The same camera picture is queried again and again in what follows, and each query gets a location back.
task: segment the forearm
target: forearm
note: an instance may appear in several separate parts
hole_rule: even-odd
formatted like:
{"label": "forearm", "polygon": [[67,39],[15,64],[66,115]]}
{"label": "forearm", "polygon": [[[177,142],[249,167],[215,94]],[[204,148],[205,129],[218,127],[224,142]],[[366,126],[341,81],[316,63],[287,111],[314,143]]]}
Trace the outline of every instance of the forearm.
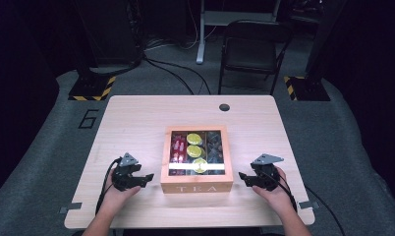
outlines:
{"label": "forearm", "polygon": [[114,215],[100,210],[84,232],[84,236],[106,236],[109,232]]}
{"label": "forearm", "polygon": [[308,228],[292,208],[286,212],[280,213],[279,217],[283,223],[284,233],[286,236],[311,236]]}

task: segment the human hand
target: human hand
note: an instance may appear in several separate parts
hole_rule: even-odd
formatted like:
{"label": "human hand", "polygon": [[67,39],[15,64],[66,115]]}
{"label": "human hand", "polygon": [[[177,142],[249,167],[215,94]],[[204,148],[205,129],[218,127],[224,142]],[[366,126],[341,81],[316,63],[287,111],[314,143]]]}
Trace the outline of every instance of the human hand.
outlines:
{"label": "human hand", "polygon": [[[276,168],[278,174],[281,176],[280,184],[288,189],[288,186],[285,183],[286,174],[281,168],[279,167]],[[269,192],[265,189],[260,188],[259,186],[254,185],[253,190],[258,195],[263,197],[267,201],[267,203],[273,208],[273,210],[277,212],[277,214],[279,215],[284,214],[287,210],[294,211],[289,196],[280,186],[277,186],[273,191]]]}
{"label": "human hand", "polygon": [[109,171],[109,175],[106,181],[105,190],[106,192],[102,205],[99,211],[105,210],[107,213],[115,216],[121,208],[125,205],[127,200],[135,195],[140,189],[140,186],[135,186],[134,188],[127,189],[126,191],[119,191],[112,185],[112,174],[115,169]]}

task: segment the gray carpet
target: gray carpet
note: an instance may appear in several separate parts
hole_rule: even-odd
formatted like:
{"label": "gray carpet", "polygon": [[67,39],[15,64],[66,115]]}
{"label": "gray carpet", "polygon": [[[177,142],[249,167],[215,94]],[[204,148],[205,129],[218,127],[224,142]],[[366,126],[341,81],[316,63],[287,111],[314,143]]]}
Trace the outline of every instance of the gray carpet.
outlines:
{"label": "gray carpet", "polygon": [[[305,184],[333,210],[347,235],[395,235],[395,202],[384,181],[373,171],[361,144],[356,120],[340,92],[323,84],[329,102],[292,101],[284,76],[303,76],[311,37],[298,35],[285,56],[274,97],[289,136]],[[152,59],[177,63],[198,71],[217,92],[220,42],[206,44],[204,63],[195,63],[197,46],[186,50],[165,46],[147,50]],[[208,94],[195,74],[166,67],[181,76],[195,94]],[[112,71],[117,68],[102,68]],[[76,72],[57,78],[60,93],[50,115],[22,161],[0,190],[0,235],[72,235],[59,214],[73,198],[86,158],[108,99],[71,101],[68,92]],[[226,88],[228,94],[256,94],[252,90]],[[117,77],[111,95],[189,94],[174,77],[146,62]],[[92,129],[78,129],[85,113],[97,119]],[[310,192],[320,208],[314,211],[313,235],[341,235],[329,210]],[[281,233],[281,227],[261,228]]]}

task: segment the yellow black striped tape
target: yellow black striped tape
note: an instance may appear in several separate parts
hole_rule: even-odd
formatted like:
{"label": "yellow black striped tape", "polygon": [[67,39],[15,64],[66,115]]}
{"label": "yellow black striped tape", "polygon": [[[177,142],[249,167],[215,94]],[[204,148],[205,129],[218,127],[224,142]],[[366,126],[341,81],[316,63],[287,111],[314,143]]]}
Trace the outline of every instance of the yellow black striped tape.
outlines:
{"label": "yellow black striped tape", "polygon": [[298,98],[296,97],[295,90],[293,89],[292,83],[290,81],[291,78],[292,79],[304,79],[305,77],[284,77],[284,82],[286,83],[287,92],[290,95],[290,99],[298,100]]}
{"label": "yellow black striped tape", "polygon": [[105,90],[103,91],[101,96],[69,96],[69,100],[104,100],[108,96],[111,91],[112,86],[115,82],[115,77],[109,79],[108,84],[106,85]]}

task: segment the orange wooden box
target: orange wooden box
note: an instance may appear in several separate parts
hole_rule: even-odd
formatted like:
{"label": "orange wooden box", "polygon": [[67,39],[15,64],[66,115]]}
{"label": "orange wooden box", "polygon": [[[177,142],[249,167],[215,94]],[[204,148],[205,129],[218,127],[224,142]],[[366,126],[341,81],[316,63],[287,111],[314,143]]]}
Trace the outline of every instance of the orange wooden box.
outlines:
{"label": "orange wooden box", "polygon": [[[193,135],[201,138],[201,144],[190,142]],[[200,148],[199,156],[193,152],[197,146]],[[167,128],[161,167],[164,194],[230,192],[232,184],[225,126]]]}

